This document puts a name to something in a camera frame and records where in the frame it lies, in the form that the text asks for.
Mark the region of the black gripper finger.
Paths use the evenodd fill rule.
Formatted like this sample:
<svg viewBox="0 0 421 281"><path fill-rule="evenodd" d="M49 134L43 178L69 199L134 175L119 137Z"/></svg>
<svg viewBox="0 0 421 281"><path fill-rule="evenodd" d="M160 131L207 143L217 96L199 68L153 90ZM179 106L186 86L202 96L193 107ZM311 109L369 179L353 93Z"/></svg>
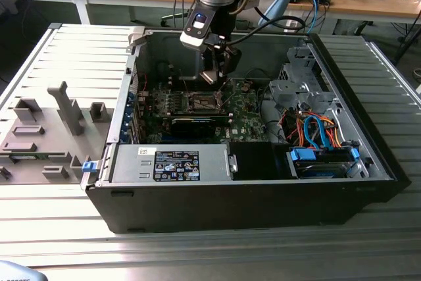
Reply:
<svg viewBox="0 0 421 281"><path fill-rule="evenodd" d="M203 72L219 71L218 59L215 51L204 51L202 54Z"/></svg>
<svg viewBox="0 0 421 281"><path fill-rule="evenodd" d="M242 52L237 47L227 46L220 55L219 74L226 76L236 70L241 59Z"/></svg>

